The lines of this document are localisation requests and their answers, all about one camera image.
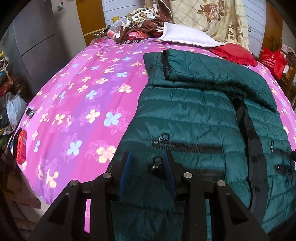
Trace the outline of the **dark green puffer jacket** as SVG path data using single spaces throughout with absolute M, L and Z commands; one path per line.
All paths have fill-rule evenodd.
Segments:
M 112 204 L 116 240 L 180 240 L 184 203 L 174 202 L 163 153 L 204 179 L 224 178 L 265 232 L 295 215 L 295 166 L 266 80 L 249 68 L 167 49 L 145 53 L 149 80 L 112 163 L 131 153 L 126 190 Z

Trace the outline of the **wooden shelf rack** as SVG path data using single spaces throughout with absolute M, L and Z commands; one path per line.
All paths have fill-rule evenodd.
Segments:
M 280 53 L 285 55 L 288 59 L 288 63 L 290 63 L 287 73 L 283 74 L 280 78 L 280 87 L 290 101 L 292 109 L 295 110 L 295 85 L 293 85 L 293 80 L 295 78 L 295 57 L 283 50 L 281 50 Z

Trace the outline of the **pink floral bed sheet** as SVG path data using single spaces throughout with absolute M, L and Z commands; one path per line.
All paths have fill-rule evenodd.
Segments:
M 118 45 L 108 39 L 81 51 L 37 93 L 29 104 L 34 116 L 23 116 L 20 126 L 27 131 L 21 168 L 38 197 L 52 204 L 71 180 L 91 181 L 113 164 L 149 80 L 144 54 L 167 49 L 222 59 L 198 47 L 153 40 Z M 289 101 L 263 65 L 242 67 L 266 80 L 293 150 L 295 113 Z

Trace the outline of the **red box at bedside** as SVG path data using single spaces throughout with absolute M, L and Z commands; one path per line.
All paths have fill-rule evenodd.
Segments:
M 18 130 L 18 140 L 16 146 L 16 162 L 22 165 L 26 161 L 27 131 L 20 128 Z

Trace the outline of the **red shopping bag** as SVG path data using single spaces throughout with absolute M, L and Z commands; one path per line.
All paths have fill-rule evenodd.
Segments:
M 259 58 L 259 61 L 266 66 L 271 72 L 272 76 L 279 80 L 283 74 L 287 61 L 284 56 L 281 54 L 281 49 L 276 50 L 275 52 L 265 48 L 262 55 Z

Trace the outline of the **small black device on bed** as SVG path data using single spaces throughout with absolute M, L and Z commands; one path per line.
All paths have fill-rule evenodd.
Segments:
M 28 116 L 29 119 L 31 119 L 31 118 L 34 116 L 35 112 L 36 112 L 35 109 L 28 108 L 28 109 L 26 110 L 26 115 Z

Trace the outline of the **red ruffled cushion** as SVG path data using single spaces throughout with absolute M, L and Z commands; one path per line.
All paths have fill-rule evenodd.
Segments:
M 250 51 L 240 45 L 227 43 L 226 45 L 210 48 L 210 52 L 230 62 L 256 67 L 258 62 Z

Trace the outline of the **white plastic bag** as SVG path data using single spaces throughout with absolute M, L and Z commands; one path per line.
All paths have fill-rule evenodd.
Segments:
M 18 94 L 12 95 L 10 92 L 6 94 L 6 112 L 13 130 L 18 126 L 26 107 L 25 101 Z

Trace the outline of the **cream rose quilt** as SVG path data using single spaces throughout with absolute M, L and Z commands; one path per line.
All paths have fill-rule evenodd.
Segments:
M 171 24 L 205 32 L 218 42 L 248 49 L 247 18 L 242 1 L 169 1 Z

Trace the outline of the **white pillow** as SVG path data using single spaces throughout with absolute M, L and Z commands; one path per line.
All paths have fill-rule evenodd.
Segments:
M 164 23 L 163 34 L 158 38 L 162 42 L 172 42 L 194 45 L 204 48 L 214 48 L 226 45 L 225 42 L 218 42 L 201 30 L 184 25 Z

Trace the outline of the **grey wardrobe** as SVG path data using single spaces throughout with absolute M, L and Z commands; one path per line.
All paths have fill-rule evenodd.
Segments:
M 9 70 L 32 95 L 85 47 L 75 1 L 30 1 L 1 39 Z

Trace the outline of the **brown floral bedding pile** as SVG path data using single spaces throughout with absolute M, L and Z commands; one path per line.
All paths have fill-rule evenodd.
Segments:
M 171 23 L 172 19 L 169 1 L 145 1 L 144 7 L 133 10 L 92 36 L 107 36 L 118 44 L 138 43 L 148 38 L 160 37 L 164 31 L 164 23 Z

